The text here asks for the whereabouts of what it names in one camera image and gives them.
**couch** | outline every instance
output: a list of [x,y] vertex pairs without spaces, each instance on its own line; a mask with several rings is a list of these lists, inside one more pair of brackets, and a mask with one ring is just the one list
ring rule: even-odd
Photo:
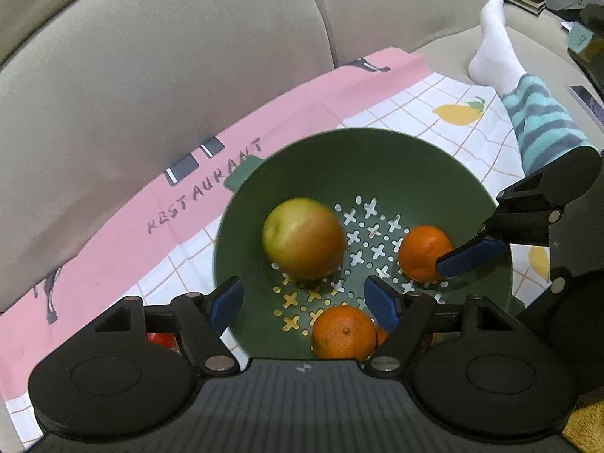
[[[0,310],[147,182],[292,87],[388,46],[471,83],[486,1],[0,0]],[[524,67],[604,148],[567,91],[597,96],[558,22],[506,16]],[[19,451],[5,416],[0,450]]]

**leg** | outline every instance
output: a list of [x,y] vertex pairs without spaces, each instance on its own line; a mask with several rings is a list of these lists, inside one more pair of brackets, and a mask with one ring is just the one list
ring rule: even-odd
[[469,75],[493,87],[507,110],[526,174],[539,170],[567,151],[591,143],[545,83],[528,75],[505,30],[503,0],[489,0],[480,13],[482,43],[470,62]]

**yellow pattern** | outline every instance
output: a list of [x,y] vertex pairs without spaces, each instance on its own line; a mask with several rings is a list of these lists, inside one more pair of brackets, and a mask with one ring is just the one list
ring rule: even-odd
[[283,325],[283,331],[287,332],[293,328],[298,330],[300,328],[298,320],[300,320],[300,315],[296,315],[293,318],[284,317],[283,321],[285,322],[285,325]]
[[604,451],[604,402],[576,409],[562,435],[584,453]]
[[533,270],[543,278],[544,281],[550,279],[550,261],[547,258],[547,252],[543,247],[531,247],[528,251],[528,263]]
[[321,294],[319,293],[319,287],[308,290],[308,302],[311,303],[315,299],[321,299]]
[[314,327],[314,326],[315,326],[316,319],[318,319],[318,318],[319,318],[319,315],[320,315],[321,313],[323,313],[323,308],[319,308],[319,309],[316,311],[316,313],[313,313],[312,311],[309,313],[309,315],[310,315],[310,326],[311,326],[311,327]]
[[285,303],[283,303],[283,308],[288,308],[291,305],[294,305],[295,307],[298,306],[298,301],[296,300],[296,298],[298,297],[298,293],[293,292],[291,295],[283,295],[283,299],[285,300]]
[[467,126],[480,119],[484,113],[484,99],[476,97],[479,102],[467,104],[445,104],[435,108],[433,112],[445,122],[454,126]]

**striped pants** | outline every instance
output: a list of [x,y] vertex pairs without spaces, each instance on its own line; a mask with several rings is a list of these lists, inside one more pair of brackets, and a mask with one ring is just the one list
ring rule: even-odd
[[512,121],[526,175],[573,148],[592,146],[569,111],[534,75],[524,75],[514,91],[501,97],[501,102]]

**white sock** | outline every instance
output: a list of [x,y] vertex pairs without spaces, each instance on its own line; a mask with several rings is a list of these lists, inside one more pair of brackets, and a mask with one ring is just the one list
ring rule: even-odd
[[499,96],[510,93],[526,71],[518,61],[505,30],[503,0],[489,0],[480,12],[482,43],[468,74],[479,85],[493,87]]

